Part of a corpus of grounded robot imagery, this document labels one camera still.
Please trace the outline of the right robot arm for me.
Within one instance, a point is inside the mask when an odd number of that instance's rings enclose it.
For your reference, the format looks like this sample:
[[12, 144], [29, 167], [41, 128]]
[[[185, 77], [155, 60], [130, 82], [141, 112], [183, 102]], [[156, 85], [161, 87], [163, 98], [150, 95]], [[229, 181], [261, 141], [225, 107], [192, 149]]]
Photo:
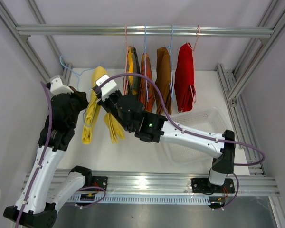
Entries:
[[235, 134], [208, 133], [194, 129], [186, 130], [172, 119], [143, 110], [143, 104], [133, 95], [122, 95], [119, 90], [103, 94], [96, 90], [97, 104], [117, 119], [121, 127], [146, 143], [170, 143], [195, 149], [212, 157], [208, 179], [191, 182], [194, 193], [212, 195], [227, 193], [227, 175], [234, 172]]

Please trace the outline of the pink hanger of yellow camouflage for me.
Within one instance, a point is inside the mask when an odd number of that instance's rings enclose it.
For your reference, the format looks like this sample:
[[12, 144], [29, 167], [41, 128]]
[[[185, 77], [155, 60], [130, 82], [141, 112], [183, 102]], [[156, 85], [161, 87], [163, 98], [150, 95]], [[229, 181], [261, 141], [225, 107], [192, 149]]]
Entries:
[[[128, 45], [127, 40], [127, 25], [125, 24], [125, 44], [126, 44], [126, 58], [125, 58], [125, 72], [128, 73], [129, 70], [133, 70], [133, 45]], [[126, 95], [131, 93], [131, 87], [133, 83], [133, 76], [125, 76], [123, 78], [123, 94]]]

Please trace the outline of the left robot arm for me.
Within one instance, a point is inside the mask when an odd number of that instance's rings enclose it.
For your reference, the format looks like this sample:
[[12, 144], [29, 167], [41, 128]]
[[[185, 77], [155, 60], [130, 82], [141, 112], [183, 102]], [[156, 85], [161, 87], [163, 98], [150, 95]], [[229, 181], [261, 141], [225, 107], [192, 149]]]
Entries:
[[87, 108], [85, 92], [67, 87], [50, 97], [46, 95], [49, 115], [40, 133], [36, 160], [28, 182], [15, 205], [5, 208], [3, 216], [17, 225], [29, 228], [53, 227], [57, 214], [79, 189], [93, 185], [92, 171], [75, 166], [53, 193], [49, 188], [56, 169], [75, 135], [80, 112]]

